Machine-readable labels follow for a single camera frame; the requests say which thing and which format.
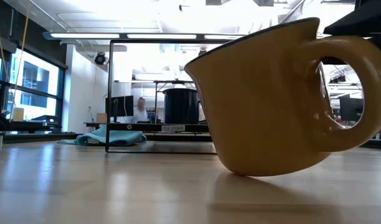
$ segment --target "ceiling light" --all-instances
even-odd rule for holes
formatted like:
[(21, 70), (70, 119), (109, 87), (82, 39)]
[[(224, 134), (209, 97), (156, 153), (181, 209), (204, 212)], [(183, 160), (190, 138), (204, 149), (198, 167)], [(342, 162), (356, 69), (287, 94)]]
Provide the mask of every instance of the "ceiling light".
[(75, 33), (52, 33), (52, 37), (61, 39), (118, 39), (119, 34), (75, 34)]
[(204, 38), (213, 39), (213, 40), (219, 40), (219, 39), (234, 40), (242, 36), (243, 35), (205, 35)]
[(118, 83), (154, 83), (151, 80), (116, 80)]
[(132, 39), (196, 39), (195, 34), (127, 34)]

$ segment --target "table surface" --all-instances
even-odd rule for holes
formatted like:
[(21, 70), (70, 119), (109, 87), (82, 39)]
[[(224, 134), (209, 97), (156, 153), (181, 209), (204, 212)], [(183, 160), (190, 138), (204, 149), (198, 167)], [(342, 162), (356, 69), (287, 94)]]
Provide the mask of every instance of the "table surface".
[(264, 178), (233, 175), (214, 155), (103, 150), (54, 142), (4, 145), (0, 224), (381, 223), (380, 150), (335, 153), (309, 169)]

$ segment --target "shelf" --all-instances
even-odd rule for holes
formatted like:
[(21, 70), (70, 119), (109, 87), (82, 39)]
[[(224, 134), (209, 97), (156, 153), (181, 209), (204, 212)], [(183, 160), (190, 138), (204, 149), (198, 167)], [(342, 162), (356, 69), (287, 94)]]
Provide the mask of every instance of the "shelf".
[(168, 133), (208, 133), (205, 124), (119, 124), (109, 123), (109, 130), (115, 131), (155, 131)]
[(115, 83), (143, 83), (143, 84), (159, 84), (159, 83), (171, 83), (171, 84), (193, 84), (194, 81), (186, 80), (129, 80), (129, 81), (120, 81), (115, 80)]

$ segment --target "mug rim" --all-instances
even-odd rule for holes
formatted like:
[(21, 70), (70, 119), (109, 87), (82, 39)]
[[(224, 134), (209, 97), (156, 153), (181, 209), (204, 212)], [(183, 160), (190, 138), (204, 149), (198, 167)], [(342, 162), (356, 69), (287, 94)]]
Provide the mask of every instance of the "mug rim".
[(169, 89), (166, 89), (166, 90), (163, 90), (163, 93), (165, 94), (166, 92), (168, 91), (173, 91), (173, 90), (176, 90), (176, 91), (192, 91), (192, 92), (196, 92), (197, 93), (197, 90), (194, 90), (194, 89), (188, 89), (188, 88), (169, 88)]
[(193, 60), (190, 60), (188, 63), (186, 63), (185, 68), (186, 68), (189, 64), (191, 64), (191, 63), (193, 63), (193, 62), (195, 62), (195, 61), (201, 59), (201, 58), (204, 57), (204, 56), (210, 55), (210, 54), (212, 54), (212, 53), (214, 53), (214, 52), (216, 52), (216, 51), (218, 51), (218, 50), (220, 50), (220, 49), (222, 49), (222, 48), (224, 48), (224, 47), (227, 47), (227, 46), (236, 44), (236, 43), (238, 43), (238, 42), (240, 42), (240, 41), (246, 40), (246, 39), (248, 39), (248, 38), (251, 38), (251, 37), (254, 37), (254, 36), (257, 36), (257, 35), (260, 35), (260, 34), (264, 34), (264, 33), (266, 33), (266, 32), (273, 31), (273, 30), (275, 30), (275, 29), (279, 29), (279, 28), (282, 28), (282, 27), (290, 26), (290, 25), (293, 25), (293, 24), (301, 23), (301, 22), (308, 22), (308, 21), (320, 21), (320, 18), (317, 18), (317, 17), (309, 17), (309, 18), (306, 18), (306, 19), (298, 19), (298, 20), (291, 21), (291, 22), (286, 22), (286, 23), (283, 23), (283, 24), (277, 24), (277, 25), (275, 25), (275, 26), (271, 26), (271, 27), (268, 27), (268, 28), (266, 28), (266, 29), (258, 30), (257, 32), (253, 32), (252, 34), (247, 34), (247, 35), (245, 35), (245, 36), (243, 36), (243, 37), (240, 37), (240, 38), (238, 38), (238, 39), (236, 39), (236, 40), (231, 40), (231, 41), (229, 41), (229, 42), (227, 42), (227, 43), (225, 43), (225, 44), (220, 45), (219, 47), (214, 48), (213, 50), (210, 50), (210, 51), (208, 51), (208, 52), (206, 52), (206, 53), (204, 53), (204, 54), (202, 54), (202, 55), (197, 56), (197, 57), (194, 58)]

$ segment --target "yellow mug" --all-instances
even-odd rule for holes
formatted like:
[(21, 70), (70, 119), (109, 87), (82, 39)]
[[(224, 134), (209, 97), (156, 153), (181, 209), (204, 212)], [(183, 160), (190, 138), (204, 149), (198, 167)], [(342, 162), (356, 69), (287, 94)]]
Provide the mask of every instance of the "yellow mug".
[[(186, 64), (221, 162), (239, 175), (295, 172), (381, 129), (381, 51), (360, 37), (316, 39), (318, 18), (270, 27)], [(359, 75), (364, 112), (352, 128), (333, 120), (318, 70), (336, 57)]]

